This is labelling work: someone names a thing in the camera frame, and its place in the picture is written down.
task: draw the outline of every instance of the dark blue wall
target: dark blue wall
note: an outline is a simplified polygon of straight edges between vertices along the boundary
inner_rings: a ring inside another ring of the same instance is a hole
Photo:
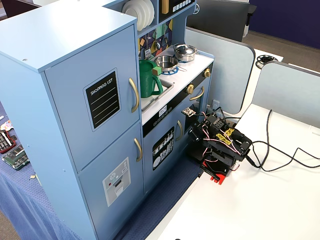
[[[250,0],[250,30],[320,49],[320,0]]]

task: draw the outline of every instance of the blue tablecloth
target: blue tablecloth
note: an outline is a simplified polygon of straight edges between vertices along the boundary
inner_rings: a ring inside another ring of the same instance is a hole
[[[0,125],[8,120],[0,102],[0,116],[2,115],[5,118],[0,120]],[[9,134],[16,135],[14,129]],[[181,198],[198,176],[198,172],[199,164],[182,155],[115,239],[145,239]],[[80,240],[79,236],[58,219],[38,180],[30,178],[34,174],[30,163],[16,171],[0,160],[0,211],[12,222],[22,240]]]
[[[1,103],[0,116],[4,116],[2,125],[8,117]],[[9,134],[16,135],[15,130]],[[30,178],[34,174],[30,163],[16,171],[0,160],[0,211],[22,240],[80,240],[58,219],[38,180]]]

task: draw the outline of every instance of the microwave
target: microwave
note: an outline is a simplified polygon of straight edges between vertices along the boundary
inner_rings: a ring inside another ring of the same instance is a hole
[[[159,0],[159,23],[194,2],[195,0]]]

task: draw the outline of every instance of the sink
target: sink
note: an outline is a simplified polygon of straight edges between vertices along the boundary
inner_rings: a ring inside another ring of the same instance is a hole
[[[141,98],[141,109],[142,112],[146,111],[148,108],[150,108],[157,100],[159,100],[162,96],[164,96],[167,92],[169,92],[174,85],[167,82],[167,81],[163,81],[160,79],[160,82],[162,84],[162,88],[163,88],[163,93],[161,93],[160,95],[152,95],[150,97],[147,98]],[[155,91],[158,91],[158,86],[155,85],[154,88]]]

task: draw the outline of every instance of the cabinet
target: cabinet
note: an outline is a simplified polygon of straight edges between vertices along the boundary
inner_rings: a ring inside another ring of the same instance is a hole
[[[210,77],[207,77],[200,85],[198,85],[194,89],[191,95],[187,96],[180,103],[179,108],[181,109],[181,111],[189,107],[191,109],[194,109],[197,113],[206,112],[209,89],[210,89]],[[201,97],[195,100],[190,100],[190,98],[199,96],[203,91],[204,93]],[[183,136],[180,141],[181,145],[179,147],[179,152],[182,152],[186,148],[188,143],[191,141],[191,139],[188,136],[188,131],[191,128],[191,123],[196,119],[198,119],[198,121],[202,121],[204,117],[203,116],[188,117],[184,114],[179,115],[179,121],[182,123],[182,127],[183,127]]]
[[[140,118],[135,43],[131,25],[45,71],[78,172]]]
[[[179,108],[176,107],[143,138],[144,192],[150,191],[178,159]]]
[[[202,81],[193,91],[143,138],[144,192],[148,193],[177,162],[188,144],[191,121],[181,113],[187,107],[198,112],[205,111],[210,77]],[[203,95],[195,100],[190,98]]]
[[[101,240],[114,237],[113,233],[144,196],[143,161],[139,160],[137,144],[141,144],[139,122],[79,173],[93,225]]]

